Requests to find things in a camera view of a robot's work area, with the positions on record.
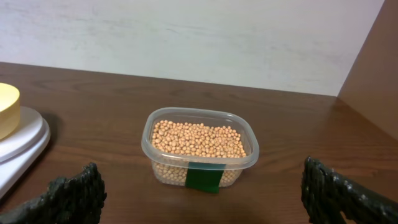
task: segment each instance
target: white wall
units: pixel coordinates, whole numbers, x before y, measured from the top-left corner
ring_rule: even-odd
[[[0,61],[336,96],[381,4],[1,0]]]

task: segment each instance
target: dark brown table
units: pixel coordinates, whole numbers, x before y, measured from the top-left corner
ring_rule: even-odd
[[[95,162],[108,192],[102,223],[308,223],[300,201],[308,155],[398,200],[398,142],[335,97],[8,63],[0,82],[18,87],[22,105],[41,112],[52,132],[0,212]],[[141,136],[149,114],[168,106],[244,118],[258,162],[217,195],[161,184]]]

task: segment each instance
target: container of beans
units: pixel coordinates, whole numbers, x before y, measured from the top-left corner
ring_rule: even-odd
[[[141,141],[165,184],[218,192],[259,157],[250,125],[231,113],[162,108],[149,115]]]

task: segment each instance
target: pile of beans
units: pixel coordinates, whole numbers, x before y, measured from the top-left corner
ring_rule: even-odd
[[[246,157],[241,142],[241,135],[231,127],[209,127],[202,124],[174,123],[160,121],[155,124],[152,145],[172,154],[241,158]],[[152,161],[155,176],[163,183],[185,185],[187,168],[159,164]],[[220,180],[220,187],[234,183],[242,170],[225,170]]]

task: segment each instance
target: yellow bowl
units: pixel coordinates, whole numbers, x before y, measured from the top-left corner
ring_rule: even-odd
[[[19,123],[19,91],[12,85],[0,83],[0,140],[9,135]]]

